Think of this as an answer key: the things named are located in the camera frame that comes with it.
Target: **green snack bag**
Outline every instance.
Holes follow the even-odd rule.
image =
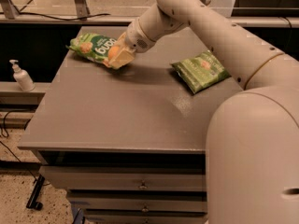
[[[111,37],[87,33],[72,39],[70,46],[67,48],[73,50],[81,57],[95,63],[102,63],[110,68],[111,66],[108,64],[108,52],[115,42],[116,39]]]
[[[194,58],[171,65],[194,94],[230,77],[230,74],[209,50]]]

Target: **table surface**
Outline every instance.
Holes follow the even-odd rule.
[[[83,27],[119,37],[126,27]],[[185,28],[120,70],[69,51],[18,147],[143,153],[201,153],[208,123],[241,88],[228,78],[193,95],[170,63],[205,45]]]

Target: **pump bottle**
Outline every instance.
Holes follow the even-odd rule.
[[[9,62],[12,63],[12,69],[14,70],[13,77],[18,82],[21,89],[23,91],[33,90],[35,88],[35,83],[25,70],[20,69],[19,62],[17,60],[10,60]]]

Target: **lotion bottle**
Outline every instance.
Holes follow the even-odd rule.
[[[33,90],[35,88],[35,83],[25,70],[20,69],[19,62],[17,60],[10,60],[9,62],[12,63],[12,69],[14,70],[13,77],[18,82],[21,89],[23,91]]]

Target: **drawer knob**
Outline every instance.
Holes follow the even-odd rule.
[[[149,209],[146,205],[141,209],[141,212],[143,212],[143,213],[148,213],[148,211],[149,211]]]
[[[141,185],[139,186],[140,190],[146,190],[148,189],[148,186],[146,185],[145,181],[142,181]]]

